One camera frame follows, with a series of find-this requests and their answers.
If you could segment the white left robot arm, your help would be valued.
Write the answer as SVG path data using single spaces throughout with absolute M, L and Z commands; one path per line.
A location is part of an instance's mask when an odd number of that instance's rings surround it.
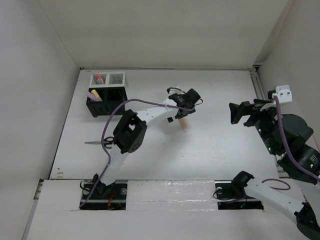
M 118 111 L 116 108 L 108 118 L 99 141 L 107 154 L 107 163 L 101 173 L 92 179 L 95 194 L 103 199 L 111 194 L 111 184 L 116 181 L 117 172 L 128 155 L 142 146 L 147 129 L 161 121 L 172 122 L 194 113 L 200 100 L 201 96 L 192 88 L 187 92 L 172 93 L 160 103 L 137 98 L 126 100 L 125 103 L 138 102 L 151 107 L 140 111 L 126 110 L 112 132 L 111 148 L 107 149 L 105 134 L 114 114 Z

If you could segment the orange double-tip pen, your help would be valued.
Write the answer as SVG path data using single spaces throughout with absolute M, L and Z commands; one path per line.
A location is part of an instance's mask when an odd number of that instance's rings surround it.
M 98 72 L 97 73 L 97 77 L 98 77 L 98 79 L 99 79 L 99 81 L 100 81 L 100 84 L 104 84 L 104 81 L 103 81 L 103 78 L 102 78 L 102 76 L 101 76 L 101 74 Z

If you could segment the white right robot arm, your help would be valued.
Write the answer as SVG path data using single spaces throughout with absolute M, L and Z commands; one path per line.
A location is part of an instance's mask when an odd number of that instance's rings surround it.
M 308 146 L 314 131 L 295 114 L 282 114 L 279 98 L 273 101 L 254 99 L 253 103 L 230 103 L 230 122 L 237 124 L 243 116 L 245 127 L 255 127 L 269 154 L 279 156 L 277 164 L 309 193 L 320 191 L 320 153 Z M 232 193 L 239 197 L 260 200 L 290 219 L 308 239 L 320 238 L 320 198 L 298 201 L 259 182 L 252 174 L 241 171 L 230 183 Z

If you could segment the black mesh organizer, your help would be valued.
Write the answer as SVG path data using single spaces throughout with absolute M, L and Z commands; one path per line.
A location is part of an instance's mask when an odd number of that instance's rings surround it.
M 90 97 L 86 99 L 86 106 L 94 118 L 110 116 L 121 103 L 128 99 L 124 87 L 91 87 L 88 92 L 92 95 L 94 95 L 92 92 L 97 93 L 101 99 L 101 101 L 94 101 Z

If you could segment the purple highlighter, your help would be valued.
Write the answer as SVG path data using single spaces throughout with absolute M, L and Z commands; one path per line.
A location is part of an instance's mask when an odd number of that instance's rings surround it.
M 86 92 L 86 96 L 87 96 L 90 100 L 92 100 L 92 101 L 94 101 L 94 102 L 99 102 L 99 101 L 100 101 L 100 99 L 99 99 L 98 97 L 96 97 L 94 94 L 92 94 L 92 93 L 89 92 L 89 91 Z

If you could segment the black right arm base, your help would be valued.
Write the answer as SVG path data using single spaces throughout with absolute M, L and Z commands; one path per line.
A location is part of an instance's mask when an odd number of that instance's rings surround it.
M 218 180 L 212 197 L 218 210 L 264 210 L 263 203 L 245 193 L 245 187 L 254 177 L 241 171 L 232 180 Z

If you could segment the orange highlighter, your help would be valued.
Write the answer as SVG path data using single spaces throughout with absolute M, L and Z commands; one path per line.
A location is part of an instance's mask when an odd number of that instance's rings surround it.
M 186 120 L 186 118 L 181 118 L 178 120 L 181 126 L 181 129 L 184 133 L 187 133 L 189 131 L 189 125 L 188 122 Z

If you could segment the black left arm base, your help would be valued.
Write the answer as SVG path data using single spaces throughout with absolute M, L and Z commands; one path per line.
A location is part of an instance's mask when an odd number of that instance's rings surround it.
M 82 180 L 80 182 L 79 186 L 82 190 L 82 194 L 79 209 L 93 211 L 126 210 L 128 181 L 116 180 L 108 186 L 105 186 L 99 181 L 96 188 L 93 190 L 93 193 L 90 195 L 97 180 L 98 174 L 95 174 L 92 180 Z

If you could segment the white mesh organizer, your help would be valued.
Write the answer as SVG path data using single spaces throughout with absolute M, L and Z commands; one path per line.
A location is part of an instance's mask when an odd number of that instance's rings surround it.
M 93 74 L 100 73 L 104 84 L 96 84 L 93 79 Z M 124 71 L 96 71 L 90 76 L 90 88 L 116 88 L 116 87 L 126 87 L 128 85 L 126 80 L 126 73 Z

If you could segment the yellow highlighter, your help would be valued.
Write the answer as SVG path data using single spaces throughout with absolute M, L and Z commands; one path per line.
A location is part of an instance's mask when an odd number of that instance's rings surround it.
M 101 102 L 102 101 L 102 98 L 100 97 L 100 95 L 98 94 L 98 92 L 95 89 L 91 90 L 90 93 L 95 97 L 97 102 Z

